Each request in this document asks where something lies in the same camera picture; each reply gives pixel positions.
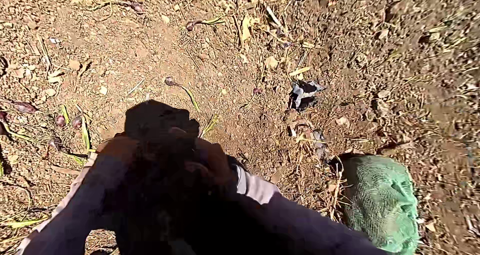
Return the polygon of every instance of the pebble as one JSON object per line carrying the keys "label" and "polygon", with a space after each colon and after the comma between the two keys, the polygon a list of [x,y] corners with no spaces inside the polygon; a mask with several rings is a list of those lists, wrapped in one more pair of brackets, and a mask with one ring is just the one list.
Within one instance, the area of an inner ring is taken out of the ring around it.
{"label": "pebble", "polygon": [[161,17],[162,17],[162,21],[163,21],[165,24],[167,24],[167,25],[170,24],[170,18],[169,18],[169,17],[167,17],[167,16],[165,16],[165,15],[162,15]]}
{"label": "pebble", "polygon": [[11,73],[11,75],[12,75],[12,77],[23,79],[23,78],[25,78],[25,68],[15,69]]}
{"label": "pebble", "polygon": [[28,28],[30,28],[30,30],[35,30],[35,29],[37,29],[37,28],[39,27],[39,26],[37,25],[37,23],[34,22],[34,21],[29,21],[29,22],[27,23],[27,26],[28,26]]}
{"label": "pebble", "polygon": [[63,82],[63,79],[61,77],[52,77],[52,78],[48,79],[48,82],[51,83],[51,84],[61,83],[61,82]]}
{"label": "pebble", "polygon": [[56,93],[57,91],[55,91],[53,88],[48,88],[45,90],[45,94],[49,97],[53,97]]}
{"label": "pebble", "polygon": [[100,86],[100,94],[106,96],[107,95],[107,92],[108,92],[108,89],[105,87],[105,86]]}
{"label": "pebble", "polygon": [[74,71],[78,71],[78,70],[80,70],[81,64],[80,64],[80,62],[79,62],[78,60],[70,60],[70,61],[68,62],[68,66],[69,66],[71,69],[73,69]]}

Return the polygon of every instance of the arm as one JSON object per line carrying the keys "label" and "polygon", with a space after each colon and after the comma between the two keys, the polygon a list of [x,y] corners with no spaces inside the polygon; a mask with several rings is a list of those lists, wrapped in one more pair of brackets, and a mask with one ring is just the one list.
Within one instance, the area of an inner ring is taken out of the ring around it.
{"label": "arm", "polygon": [[17,255],[84,254],[85,240],[97,225],[105,193],[123,179],[135,145],[129,139],[114,138],[112,145],[99,147],[100,154],[92,153],[52,217],[20,243]]}
{"label": "arm", "polygon": [[385,254],[358,232],[283,197],[274,184],[240,167],[237,172],[237,192],[228,198],[286,241],[290,254]]}

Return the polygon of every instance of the plastic debris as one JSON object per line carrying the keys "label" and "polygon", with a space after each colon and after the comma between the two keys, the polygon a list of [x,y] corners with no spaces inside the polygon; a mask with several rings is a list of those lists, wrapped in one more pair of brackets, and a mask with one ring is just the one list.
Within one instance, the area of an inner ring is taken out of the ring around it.
{"label": "plastic debris", "polygon": [[299,80],[292,82],[292,92],[290,95],[291,108],[297,111],[303,111],[315,101],[315,95],[326,89],[314,81],[304,82]]}

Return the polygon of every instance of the dirt ground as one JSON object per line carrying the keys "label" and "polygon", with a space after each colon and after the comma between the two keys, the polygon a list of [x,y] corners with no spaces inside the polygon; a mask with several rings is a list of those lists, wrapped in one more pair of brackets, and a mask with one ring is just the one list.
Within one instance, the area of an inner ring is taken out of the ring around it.
{"label": "dirt ground", "polygon": [[[0,253],[13,254],[34,227],[8,222],[47,217],[67,194],[75,175],[52,166],[82,167],[53,149],[46,156],[49,138],[88,154],[80,128],[56,125],[61,105],[87,115],[96,148],[123,130],[128,108],[155,99],[189,110],[201,128],[218,114],[206,139],[339,222],[339,173],[289,129],[321,130],[325,160],[354,152],[403,162],[419,202],[417,253],[480,254],[479,3],[1,0],[0,107],[12,131],[31,139],[0,136]],[[218,16],[223,22],[186,29]],[[167,76],[193,93],[200,112]],[[289,110],[299,79],[326,87],[301,113]],[[7,99],[39,111],[20,113]],[[118,253],[111,232],[91,233],[86,254],[99,249]]]}

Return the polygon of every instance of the green mesh bag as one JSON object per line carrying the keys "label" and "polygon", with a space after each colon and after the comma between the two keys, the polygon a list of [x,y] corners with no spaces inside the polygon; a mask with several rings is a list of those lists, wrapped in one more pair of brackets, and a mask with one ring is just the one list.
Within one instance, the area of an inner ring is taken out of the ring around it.
{"label": "green mesh bag", "polygon": [[342,159],[350,187],[347,225],[365,232],[387,252],[411,255],[419,241],[417,199],[407,168],[391,158],[362,155]]}

